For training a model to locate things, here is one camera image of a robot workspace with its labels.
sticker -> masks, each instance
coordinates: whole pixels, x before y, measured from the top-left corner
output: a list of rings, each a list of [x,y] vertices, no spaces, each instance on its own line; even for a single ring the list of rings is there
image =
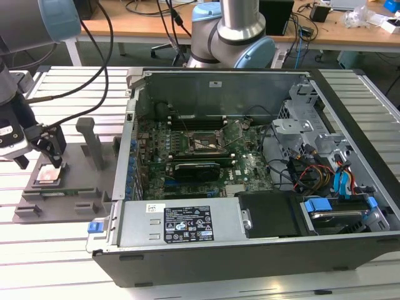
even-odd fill
[[[209,87],[210,88],[221,88],[223,86],[222,81],[210,81]]]
[[[146,204],[147,213],[162,213],[165,208],[165,203]]]
[[[10,134],[10,133],[12,133],[12,131],[13,131],[13,127],[11,125],[0,128],[0,136],[5,136],[7,134]]]
[[[164,208],[164,241],[166,243],[213,240],[213,222],[209,206]]]
[[[43,197],[58,197],[65,196],[63,192],[44,192],[41,194]]]

metal case panel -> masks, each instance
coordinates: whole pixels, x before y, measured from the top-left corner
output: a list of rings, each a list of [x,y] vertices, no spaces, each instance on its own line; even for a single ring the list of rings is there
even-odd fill
[[[399,249],[400,235],[342,241],[101,253],[92,258],[122,288],[346,271]]]

blue latch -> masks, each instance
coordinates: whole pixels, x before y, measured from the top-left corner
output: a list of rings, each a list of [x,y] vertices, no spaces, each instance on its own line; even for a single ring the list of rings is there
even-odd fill
[[[377,208],[378,207],[378,203],[376,202],[374,197],[368,197],[368,204],[371,207],[371,209]]]
[[[104,228],[103,222],[90,222],[87,227],[87,233],[102,233]]]
[[[327,198],[308,199],[304,204],[309,213],[313,213],[314,211],[332,211],[331,203],[329,203]]]
[[[350,195],[347,194],[346,190],[348,179],[349,179],[349,174],[343,173],[342,181],[340,182],[340,187],[339,187],[339,194],[344,196],[345,199],[350,199]]]

small black device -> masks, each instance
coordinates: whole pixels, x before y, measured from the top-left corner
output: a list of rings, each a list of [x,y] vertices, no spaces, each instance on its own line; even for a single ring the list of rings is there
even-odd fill
[[[260,13],[266,19],[267,36],[284,36],[294,0],[260,0]]]
[[[314,29],[306,26],[301,26],[301,29],[299,28],[299,32],[304,38],[311,38],[314,33]]]
[[[324,6],[315,4],[312,6],[310,12],[310,19],[314,22],[323,23],[331,10],[331,6]]]
[[[90,20],[94,11],[98,8],[97,0],[74,0],[74,4],[82,20]]]

cable connector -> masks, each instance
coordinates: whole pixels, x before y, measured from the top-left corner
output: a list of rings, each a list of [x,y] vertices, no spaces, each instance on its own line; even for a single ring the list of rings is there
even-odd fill
[[[295,150],[289,149],[289,150],[288,150],[288,153],[289,153],[289,156],[290,156],[291,158],[294,158],[294,159],[300,159],[300,158],[301,158],[300,153],[298,153],[298,152],[295,151]]]
[[[174,50],[175,50],[177,53],[179,53],[179,47],[178,47],[178,45],[176,44],[176,41],[175,41],[171,36],[169,36],[168,39],[169,39],[169,43],[171,44],[172,48],[174,48]]]
[[[178,12],[174,8],[172,8],[171,14],[172,14],[172,17],[175,20],[175,23],[178,26],[182,26],[183,25],[183,20],[182,20],[181,16],[178,14]]]
[[[312,147],[310,144],[306,144],[304,145],[304,150],[310,154],[310,155],[315,155],[317,154],[317,149],[315,149],[314,147]]]
[[[340,156],[340,154],[335,154],[334,155],[334,159],[335,159],[335,163],[343,163],[342,157]]]

